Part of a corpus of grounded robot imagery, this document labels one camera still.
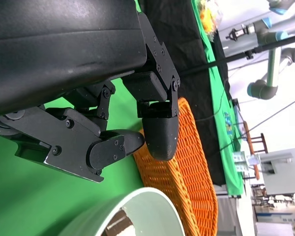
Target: green cloth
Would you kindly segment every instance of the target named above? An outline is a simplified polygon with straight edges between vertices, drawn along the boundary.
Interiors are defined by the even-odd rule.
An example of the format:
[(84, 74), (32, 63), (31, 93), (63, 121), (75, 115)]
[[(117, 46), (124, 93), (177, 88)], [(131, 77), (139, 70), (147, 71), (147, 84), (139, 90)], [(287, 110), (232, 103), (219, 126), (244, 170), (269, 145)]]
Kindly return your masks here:
[[(191, 0), (191, 2), (192, 2), (195, 16), (196, 16), (196, 20), (198, 23), (200, 35), (204, 42), (207, 61), (208, 62), (215, 61), (211, 43), (200, 21), (199, 8), (197, 7), (198, 0)], [(237, 126), (233, 125), (232, 126), (233, 135), (229, 136), (227, 134), (226, 124), (225, 124), (225, 113), (229, 114), (233, 124), (236, 123), (234, 109), (233, 109), (231, 101), (227, 99), (218, 68), (216, 66), (210, 68), (209, 74), (210, 74), (211, 92), (212, 92), (212, 100), (213, 100), (213, 111), (214, 113), (218, 112), (215, 115), (215, 123), (216, 123), (219, 145), (220, 145), (220, 148), (223, 148), (223, 150), (221, 150), (221, 157), (222, 157), (223, 168), (225, 172), (225, 179), (226, 179), (228, 194), (241, 195), (243, 193), (243, 180), (242, 180), (241, 174), (236, 171), (235, 164), (232, 158), (233, 152), (238, 151), (235, 148), (235, 143), (238, 143), (238, 142), (233, 142), (233, 140), (235, 139), (235, 137), (240, 137), (240, 133), (238, 131)]]
[[(113, 83), (108, 129), (131, 128), (140, 121), (136, 101), (121, 79)], [(63, 98), (47, 104), (68, 106)], [(105, 168), (104, 181), (94, 183), (15, 157), (16, 150), (0, 137), (0, 236), (56, 236), (85, 209), (143, 187), (132, 156)]]

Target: orange wicker basket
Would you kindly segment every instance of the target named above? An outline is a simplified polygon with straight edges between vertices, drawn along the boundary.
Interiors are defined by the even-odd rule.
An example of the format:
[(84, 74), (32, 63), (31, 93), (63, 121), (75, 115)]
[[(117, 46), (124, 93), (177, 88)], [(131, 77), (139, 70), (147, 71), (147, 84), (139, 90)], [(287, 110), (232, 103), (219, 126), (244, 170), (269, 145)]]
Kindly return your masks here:
[(143, 183), (174, 203), (187, 236), (215, 236), (217, 198), (188, 102), (179, 100), (179, 135), (174, 158), (154, 160), (144, 145), (134, 153)]

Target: white bowl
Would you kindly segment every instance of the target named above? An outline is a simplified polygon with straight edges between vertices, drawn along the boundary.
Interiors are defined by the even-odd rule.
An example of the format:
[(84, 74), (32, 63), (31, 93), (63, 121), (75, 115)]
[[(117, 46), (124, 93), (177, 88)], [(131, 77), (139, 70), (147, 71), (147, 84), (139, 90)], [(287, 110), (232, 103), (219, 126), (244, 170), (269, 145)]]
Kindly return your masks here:
[(185, 236), (173, 203), (155, 188), (141, 188), (96, 205), (75, 218), (59, 236), (101, 236), (120, 208), (133, 222), (137, 236)]

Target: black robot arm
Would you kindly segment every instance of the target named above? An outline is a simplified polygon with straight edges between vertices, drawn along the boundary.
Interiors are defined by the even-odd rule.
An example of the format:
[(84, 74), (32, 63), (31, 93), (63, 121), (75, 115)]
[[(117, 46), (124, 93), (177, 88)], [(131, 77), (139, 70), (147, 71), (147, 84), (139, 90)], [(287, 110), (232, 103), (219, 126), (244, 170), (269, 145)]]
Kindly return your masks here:
[[(61, 12), (42, 5), (68, 11), (67, 1), (31, 5), (19, 0), (24, 12), (14, 16), (15, 22), (0, 22), (5, 29), (0, 28), (0, 135), (18, 144), (21, 158), (95, 182), (103, 180), (102, 169), (145, 140), (154, 158), (170, 160), (177, 147), (180, 79), (165, 45), (133, 0), (77, 2), (84, 5), (71, 6), (61, 18)], [(0, 1), (0, 17), (2, 12), (15, 14), (12, 4)], [(36, 18), (45, 21), (26, 22), (40, 4)], [(99, 16), (99, 10), (114, 17)], [(85, 29), (67, 19), (72, 11), (88, 13), (85, 17), (91, 19), (81, 20)], [(137, 100), (145, 139), (139, 132), (106, 130), (110, 97), (116, 92), (110, 80), (118, 77)], [(61, 96), (74, 109), (42, 105)]]

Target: plastic bag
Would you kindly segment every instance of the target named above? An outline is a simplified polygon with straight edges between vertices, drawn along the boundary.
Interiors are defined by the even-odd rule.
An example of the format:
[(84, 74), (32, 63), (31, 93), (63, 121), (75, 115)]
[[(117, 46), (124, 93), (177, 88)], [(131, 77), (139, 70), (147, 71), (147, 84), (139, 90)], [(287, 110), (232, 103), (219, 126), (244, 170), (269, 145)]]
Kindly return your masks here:
[(221, 24), (223, 18), (218, 0), (200, 0), (199, 12), (203, 28), (209, 40), (213, 42), (214, 33)]

